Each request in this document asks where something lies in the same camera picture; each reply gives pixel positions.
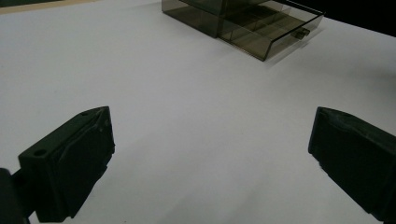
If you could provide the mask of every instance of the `white table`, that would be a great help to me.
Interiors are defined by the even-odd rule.
[[[307,147],[318,106],[396,134],[396,38],[319,30],[261,62],[159,0],[0,15],[0,166],[16,172],[26,148],[109,105],[116,153],[65,224],[379,223]]]

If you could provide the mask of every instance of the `dark background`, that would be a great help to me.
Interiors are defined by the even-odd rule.
[[[0,0],[0,7],[12,7],[59,0]],[[336,0],[292,0],[306,7],[324,11],[325,17],[356,25],[384,35],[396,37],[395,9],[389,0],[336,1]]]

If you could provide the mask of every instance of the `tabletop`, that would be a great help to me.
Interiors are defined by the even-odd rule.
[[[262,62],[159,0],[7,13],[0,30],[1,167],[110,107],[116,152],[65,224],[379,223],[307,148],[318,106],[396,134],[396,38],[324,18]]]

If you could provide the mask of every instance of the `drawer organizer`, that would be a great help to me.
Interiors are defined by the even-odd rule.
[[[262,61],[310,35],[324,16],[288,0],[162,0],[162,8]]]

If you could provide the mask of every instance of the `transparent drawer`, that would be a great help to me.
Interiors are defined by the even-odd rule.
[[[323,12],[290,1],[163,0],[163,13],[264,61],[315,30]]]
[[[163,13],[207,35],[217,37],[220,17],[178,0],[163,0]]]
[[[323,13],[290,5],[268,1],[247,8],[221,22],[219,38],[264,61],[320,24]]]

